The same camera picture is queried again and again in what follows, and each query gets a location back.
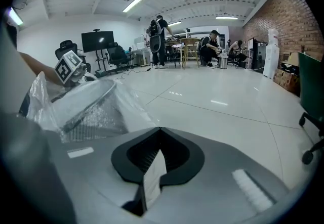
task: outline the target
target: chair wheel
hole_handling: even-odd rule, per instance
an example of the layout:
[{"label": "chair wheel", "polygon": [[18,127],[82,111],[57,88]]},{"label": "chair wheel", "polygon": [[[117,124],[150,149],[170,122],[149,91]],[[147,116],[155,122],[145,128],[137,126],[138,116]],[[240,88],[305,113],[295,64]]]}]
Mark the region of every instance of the chair wheel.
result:
[{"label": "chair wheel", "polygon": [[300,126],[304,126],[305,121],[306,121],[306,120],[305,120],[305,117],[301,117],[300,120],[299,120],[299,125],[300,125]]},{"label": "chair wheel", "polygon": [[313,153],[310,152],[309,150],[307,150],[307,151],[304,153],[303,157],[302,157],[302,162],[303,162],[305,165],[308,165],[308,164],[310,164],[310,162],[312,162],[313,157],[314,157]]}]

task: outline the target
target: floor tile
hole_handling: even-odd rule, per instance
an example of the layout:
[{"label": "floor tile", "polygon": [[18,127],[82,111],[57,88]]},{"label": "floor tile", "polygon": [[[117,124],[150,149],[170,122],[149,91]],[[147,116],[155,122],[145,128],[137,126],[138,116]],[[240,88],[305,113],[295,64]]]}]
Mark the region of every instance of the floor tile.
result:
[{"label": "floor tile", "polygon": [[301,128],[298,124],[305,112],[299,102],[299,97],[286,91],[284,88],[263,79],[259,86],[259,95],[256,98],[268,123]]},{"label": "floor tile", "polygon": [[186,76],[186,73],[180,68],[176,71],[169,69],[154,69],[145,71],[147,68],[135,68],[129,75],[123,75],[125,80],[122,80],[130,88],[147,94],[158,96],[165,90],[173,86]]},{"label": "floor tile", "polygon": [[282,178],[279,154],[269,124],[160,97],[150,102],[147,109],[160,126],[232,145]]},{"label": "floor tile", "polygon": [[139,100],[144,104],[148,104],[149,102],[151,102],[156,96],[154,95],[150,95],[147,93],[143,93],[140,91],[136,91],[135,90],[135,94],[138,96]]},{"label": "floor tile", "polygon": [[317,154],[309,165],[302,163],[301,158],[306,150],[312,146],[312,142],[302,129],[287,128],[270,124],[272,133],[276,140],[282,170],[283,181],[292,189],[303,182],[317,164]]},{"label": "floor tile", "polygon": [[201,108],[267,122],[259,105],[251,96],[255,92],[237,77],[240,69],[206,69],[190,75],[165,91],[161,97]]}]

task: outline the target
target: red brick wall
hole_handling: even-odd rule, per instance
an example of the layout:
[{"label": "red brick wall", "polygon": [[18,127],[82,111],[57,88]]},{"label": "red brick wall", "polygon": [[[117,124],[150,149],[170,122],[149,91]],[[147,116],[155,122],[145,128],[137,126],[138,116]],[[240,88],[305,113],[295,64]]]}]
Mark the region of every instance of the red brick wall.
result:
[{"label": "red brick wall", "polygon": [[301,45],[305,46],[306,54],[322,59],[323,36],[305,0],[268,0],[243,27],[244,40],[254,37],[268,42],[270,28],[279,32],[279,65],[283,53],[299,52]]}]

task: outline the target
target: black pants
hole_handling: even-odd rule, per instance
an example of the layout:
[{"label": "black pants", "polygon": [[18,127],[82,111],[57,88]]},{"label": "black pants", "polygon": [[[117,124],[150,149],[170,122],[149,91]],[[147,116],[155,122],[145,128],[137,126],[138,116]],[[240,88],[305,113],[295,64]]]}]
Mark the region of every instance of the black pants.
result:
[{"label": "black pants", "polygon": [[201,56],[204,58],[204,61],[206,63],[209,63],[212,61],[212,58],[218,58],[216,51],[214,51],[211,48],[202,48],[202,50],[200,51]]},{"label": "black pants", "polygon": [[[164,59],[165,59],[165,55],[166,55],[164,39],[161,39],[161,46],[160,46],[160,49],[157,52],[160,55],[160,65],[164,66]],[[158,64],[157,52],[152,52],[154,65]]]},{"label": "black pants", "polygon": [[231,53],[231,54],[228,55],[228,57],[231,58],[231,59],[234,59],[234,58],[235,58],[235,59],[238,59],[238,61],[237,61],[238,64],[239,64],[241,61],[244,61],[244,60],[247,58],[247,56],[244,55],[243,53],[239,53],[239,54],[237,54],[236,56],[235,56],[234,53]]}]

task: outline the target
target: green chair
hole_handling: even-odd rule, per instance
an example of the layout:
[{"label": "green chair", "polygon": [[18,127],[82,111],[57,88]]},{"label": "green chair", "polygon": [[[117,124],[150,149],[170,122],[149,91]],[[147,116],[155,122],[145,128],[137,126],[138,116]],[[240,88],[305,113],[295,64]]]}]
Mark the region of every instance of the green chair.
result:
[{"label": "green chair", "polygon": [[[298,54],[301,95],[300,103],[307,113],[303,113],[299,125],[305,124],[305,119],[312,122],[318,129],[318,135],[324,136],[324,68],[322,62],[303,53]],[[313,159],[313,152],[324,147],[324,139],[316,143],[302,157],[304,164]]]}]

